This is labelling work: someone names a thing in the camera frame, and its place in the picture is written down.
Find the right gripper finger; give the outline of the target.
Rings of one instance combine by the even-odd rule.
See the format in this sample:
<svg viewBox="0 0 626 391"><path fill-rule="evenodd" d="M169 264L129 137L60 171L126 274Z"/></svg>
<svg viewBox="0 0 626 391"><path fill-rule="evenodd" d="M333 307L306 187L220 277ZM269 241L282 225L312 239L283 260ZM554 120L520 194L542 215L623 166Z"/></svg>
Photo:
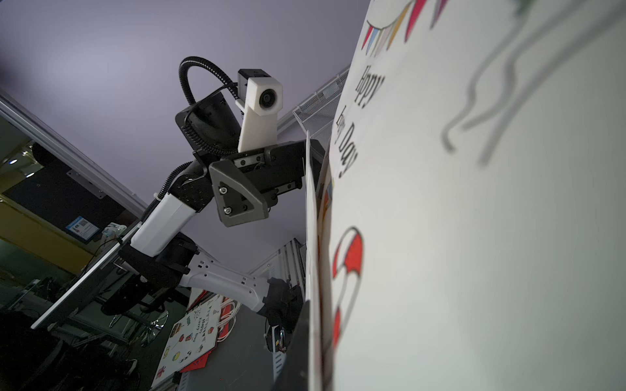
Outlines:
<svg viewBox="0 0 626 391"><path fill-rule="evenodd" d="M310 301L305 301L286 354L285 365L272 391L307 391L309 365Z"/></svg>

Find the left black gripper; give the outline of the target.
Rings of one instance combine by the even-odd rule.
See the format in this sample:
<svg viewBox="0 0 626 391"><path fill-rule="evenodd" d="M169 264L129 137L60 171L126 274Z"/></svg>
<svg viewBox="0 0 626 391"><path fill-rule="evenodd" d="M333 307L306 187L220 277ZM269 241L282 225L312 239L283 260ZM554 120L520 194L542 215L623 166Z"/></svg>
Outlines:
<svg viewBox="0 0 626 391"><path fill-rule="evenodd" d="M220 221L226 227L264 220L280 195L303 187L306 158L317 180L325 149L317 140L243 152L215 161L208 174Z"/></svg>

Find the white paper bag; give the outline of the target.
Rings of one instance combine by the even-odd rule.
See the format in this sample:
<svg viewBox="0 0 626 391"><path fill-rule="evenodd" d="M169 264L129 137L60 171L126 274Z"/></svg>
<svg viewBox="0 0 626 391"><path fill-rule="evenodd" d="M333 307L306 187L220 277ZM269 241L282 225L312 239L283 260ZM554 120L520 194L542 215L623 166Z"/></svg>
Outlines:
<svg viewBox="0 0 626 391"><path fill-rule="evenodd" d="M624 389L624 2L372 1L316 233L322 389Z"/></svg>

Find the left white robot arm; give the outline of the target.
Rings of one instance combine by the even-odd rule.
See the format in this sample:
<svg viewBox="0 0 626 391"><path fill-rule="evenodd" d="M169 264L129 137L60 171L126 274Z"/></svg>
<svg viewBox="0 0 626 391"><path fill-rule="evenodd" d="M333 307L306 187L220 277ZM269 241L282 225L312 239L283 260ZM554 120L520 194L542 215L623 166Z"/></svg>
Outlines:
<svg viewBox="0 0 626 391"><path fill-rule="evenodd" d="M244 269L303 238L306 173L303 140L238 153L200 148L167 179L121 257L158 288L202 288L293 332L302 285Z"/></svg>

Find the flat paper bags stack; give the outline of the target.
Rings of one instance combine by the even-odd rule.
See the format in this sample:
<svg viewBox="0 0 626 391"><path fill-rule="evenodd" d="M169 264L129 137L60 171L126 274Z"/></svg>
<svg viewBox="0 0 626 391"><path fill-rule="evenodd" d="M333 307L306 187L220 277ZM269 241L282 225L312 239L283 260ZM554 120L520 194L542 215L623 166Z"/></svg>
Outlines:
<svg viewBox="0 0 626 391"><path fill-rule="evenodd" d="M174 324L157 365L151 389L165 383L202 355L215 348L223 297L216 295Z"/></svg>

